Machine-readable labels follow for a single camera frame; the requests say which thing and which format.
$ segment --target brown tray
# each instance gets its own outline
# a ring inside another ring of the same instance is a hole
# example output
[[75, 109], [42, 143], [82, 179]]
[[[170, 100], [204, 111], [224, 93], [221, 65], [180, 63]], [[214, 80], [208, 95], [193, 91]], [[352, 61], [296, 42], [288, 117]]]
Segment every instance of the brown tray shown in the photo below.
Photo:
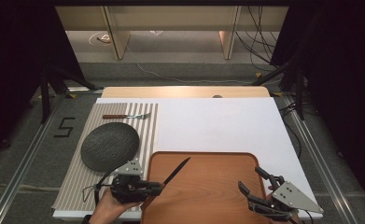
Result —
[[269, 223], [248, 209], [238, 189], [241, 180], [251, 194], [264, 198], [258, 160], [249, 153], [156, 152], [147, 179], [162, 183], [177, 165], [191, 157], [161, 195], [143, 212], [142, 224]]

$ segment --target white table top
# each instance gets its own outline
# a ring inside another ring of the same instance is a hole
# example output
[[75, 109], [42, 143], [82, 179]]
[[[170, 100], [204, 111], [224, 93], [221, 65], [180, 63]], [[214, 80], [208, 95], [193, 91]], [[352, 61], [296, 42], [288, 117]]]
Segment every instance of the white table top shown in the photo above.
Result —
[[[106, 103], [159, 104], [156, 151], [249, 152], [269, 174], [282, 175], [316, 202], [273, 98], [97, 100], [97, 104]], [[263, 180], [263, 184], [266, 188], [270, 182]], [[65, 212], [56, 211], [54, 216], [72, 216]], [[321, 214], [310, 214], [314, 219], [322, 218]], [[123, 214], [122, 217], [138, 215]], [[309, 218], [305, 212], [300, 212], [299, 216]]]

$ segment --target dark round object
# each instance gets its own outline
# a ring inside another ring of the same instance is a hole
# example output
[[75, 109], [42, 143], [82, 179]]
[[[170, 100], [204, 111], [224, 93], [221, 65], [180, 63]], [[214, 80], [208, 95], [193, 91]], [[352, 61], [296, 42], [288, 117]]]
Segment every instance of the dark round object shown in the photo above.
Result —
[[97, 172], [108, 172], [131, 161], [139, 147], [136, 130], [125, 123], [112, 122], [94, 129], [80, 150], [83, 163]]

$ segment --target knife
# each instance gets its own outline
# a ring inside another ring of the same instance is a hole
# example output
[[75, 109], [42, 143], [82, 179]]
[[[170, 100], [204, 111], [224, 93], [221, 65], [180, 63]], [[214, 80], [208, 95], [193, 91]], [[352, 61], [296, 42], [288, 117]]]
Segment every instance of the knife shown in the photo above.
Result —
[[[190, 160], [189, 158], [186, 158], [184, 161], [182, 161], [175, 169], [174, 171], [164, 180], [164, 182], [161, 183], [161, 189], [164, 189], [165, 186], [176, 176], [176, 174], [179, 173], [179, 171], [185, 166], [185, 164]], [[155, 200], [157, 196], [149, 196], [147, 199], [142, 203], [141, 210], [145, 210], [152, 202]]]

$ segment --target striped cloth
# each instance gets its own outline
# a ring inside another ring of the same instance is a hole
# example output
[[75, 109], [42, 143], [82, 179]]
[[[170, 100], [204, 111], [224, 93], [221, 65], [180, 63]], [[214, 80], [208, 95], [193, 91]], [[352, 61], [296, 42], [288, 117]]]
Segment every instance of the striped cloth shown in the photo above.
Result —
[[[146, 114], [151, 113], [148, 119], [102, 119], [103, 114]], [[124, 122], [136, 129], [140, 137], [140, 146], [136, 154], [143, 170], [143, 179], [147, 179], [147, 166], [150, 155], [154, 152], [157, 143], [157, 117], [159, 112], [158, 104], [134, 104], [134, 103], [119, 103], [119, 104], [94, 104], [83, 133], [77, 143], [77, 149], [68, 172], [63, 180], [56, 202], [52, 206], [56, 210], [68, 211], [93, 211], [95, 202], [93, 192], [87, 197], [86, 202], [83, 202], [83, 190], [85, 196], [90, 192], [90, 186], [98, 183], [104, 176], [103, 173], [95, 172], [84, 165], [80, 158], [80, 148], [86, 136], [95, 128], [109, 122]], [[104, 184], [110, 184], [114, 176], [111, 174]]]

